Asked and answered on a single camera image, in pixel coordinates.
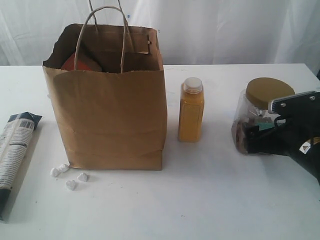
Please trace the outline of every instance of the white pebble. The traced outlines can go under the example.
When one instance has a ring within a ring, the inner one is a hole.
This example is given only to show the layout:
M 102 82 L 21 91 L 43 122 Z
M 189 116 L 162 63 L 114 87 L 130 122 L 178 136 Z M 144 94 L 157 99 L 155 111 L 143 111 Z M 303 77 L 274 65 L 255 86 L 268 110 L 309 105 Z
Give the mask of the white pebble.
M 76 184 L 75 180 L 72 180 L 72 181 L 66 181 L 65 185 L 66 185 L 67 189 L 73 191 L 73 190 L 75 190 L 77 184 Z
M 50 175 L 52 176 L 52 177 L 58 177 L 58 175 L 60 174 L 60 171 L 58 170 L 58 169 L 56 169 L 55 167 L 54 168 L 52 168 L 51 169 L 51 171 L 50 171 Z
M 87 182 L 88 181 L 88 179 L 89 179 L 89 176 L 88 176 L 88 174 L 86 174 L 86 173 L 81 173 L 78 177 L 77 177 L 77 179 L 79 180 L 79 181 L 82 181 L 82 182 Z
M 68 171 L 68 169 L 69 169 L 69 166 L 67 164 L 61 164 L 58 167 L 58 170 L 60 173 L 65 173 L 66 171 Z

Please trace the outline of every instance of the white backdrop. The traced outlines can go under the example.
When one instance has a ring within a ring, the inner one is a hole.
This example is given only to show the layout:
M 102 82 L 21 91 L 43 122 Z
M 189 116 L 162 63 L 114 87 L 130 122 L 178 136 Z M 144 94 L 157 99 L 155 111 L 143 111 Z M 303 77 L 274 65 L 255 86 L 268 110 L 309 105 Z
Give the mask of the white backdrop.
M 118 5 L 92 0 L 93 8 Z M 128 22 L 158 30 L 165 64 L 305 63 L 320 69 L 320 0 L 121 0 Z M 41 65 L 88 0 L 1 0 L 0 65 Z M 121 25 L 110 9 L 99 24 Z

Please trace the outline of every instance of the table surface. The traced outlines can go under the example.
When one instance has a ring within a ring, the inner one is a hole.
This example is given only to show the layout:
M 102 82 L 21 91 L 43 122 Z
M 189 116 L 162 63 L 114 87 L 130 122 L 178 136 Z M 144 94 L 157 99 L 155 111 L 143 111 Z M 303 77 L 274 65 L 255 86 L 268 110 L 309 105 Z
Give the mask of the table surface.
M 0 126 L 10 115 L 42 115 L 0 223 L 0 239 L 290 239 L 320 236 L 317 180 L 284 156 L 244 156 L 231 137 L 240 92 L 257 77 L 320 90 L 304 64 L 167 65 L 168 131 L 162 171 L 86 170 L 75 191 L 50 170 L 67 163 L 41 66 L 0 67 Z M 177 140 L 180 84 L 202 79 L 203 134 Z

